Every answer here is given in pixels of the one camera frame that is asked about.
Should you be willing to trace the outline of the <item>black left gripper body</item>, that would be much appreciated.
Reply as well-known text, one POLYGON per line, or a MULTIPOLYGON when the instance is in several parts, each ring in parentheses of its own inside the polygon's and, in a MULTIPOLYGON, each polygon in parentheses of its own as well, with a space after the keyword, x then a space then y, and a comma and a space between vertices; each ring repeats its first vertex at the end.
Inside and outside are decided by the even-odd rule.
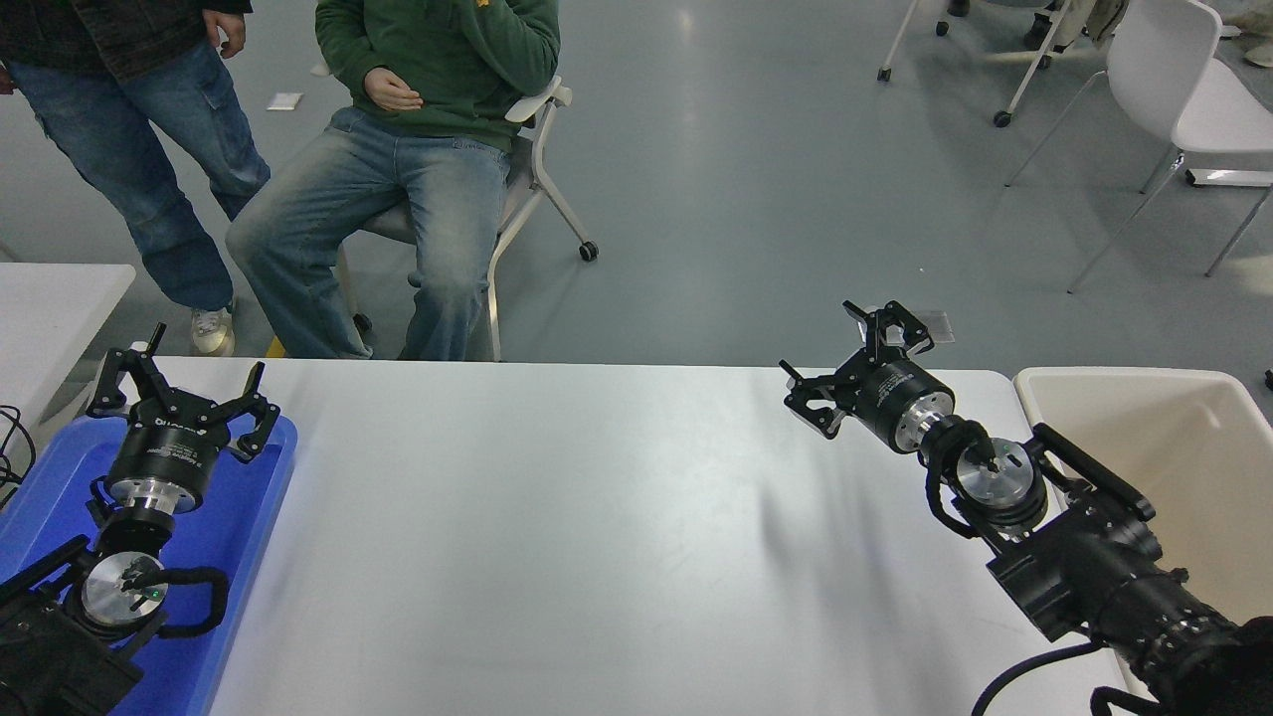
POLYGON ((130 428, 107 475, 109 497, 126 498, 145 483, 176 485, 183 498, 202 498, 222 448, 229 443, 227 419, 211 409, 169 417, 165 406, 137 403, 130 428))

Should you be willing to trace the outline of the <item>seated person's right hand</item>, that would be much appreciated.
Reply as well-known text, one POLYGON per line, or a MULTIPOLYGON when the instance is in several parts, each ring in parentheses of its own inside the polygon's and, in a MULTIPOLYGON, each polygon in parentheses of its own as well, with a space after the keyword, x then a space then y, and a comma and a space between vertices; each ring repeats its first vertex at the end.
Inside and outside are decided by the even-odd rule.
POLYGON ((423 108, 423 96, 387 68, 373 68, 363 78, 363 90, 381 110, 404 112, 423 108))

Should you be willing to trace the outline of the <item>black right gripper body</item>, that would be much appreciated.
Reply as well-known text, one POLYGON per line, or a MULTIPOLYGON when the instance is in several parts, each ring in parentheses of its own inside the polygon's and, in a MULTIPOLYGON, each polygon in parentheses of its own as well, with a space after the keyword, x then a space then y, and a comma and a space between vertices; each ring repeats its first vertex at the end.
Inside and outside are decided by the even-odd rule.
POLYGON ((889 448, 911 454, 933 426, 953 414, 953 392, 918 364, 897 361, 864 378, 853 413, 889 448))

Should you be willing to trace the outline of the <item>standing person's left hand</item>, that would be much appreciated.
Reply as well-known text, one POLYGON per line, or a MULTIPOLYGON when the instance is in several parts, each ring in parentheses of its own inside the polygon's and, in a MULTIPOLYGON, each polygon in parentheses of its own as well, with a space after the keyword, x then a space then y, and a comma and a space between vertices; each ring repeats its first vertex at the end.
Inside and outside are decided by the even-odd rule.
POLYGON ((246 45, 247 29, 243 13, 216 11, 202 9, 202 20, 209 45, 219 59, 234 59, 246 45))

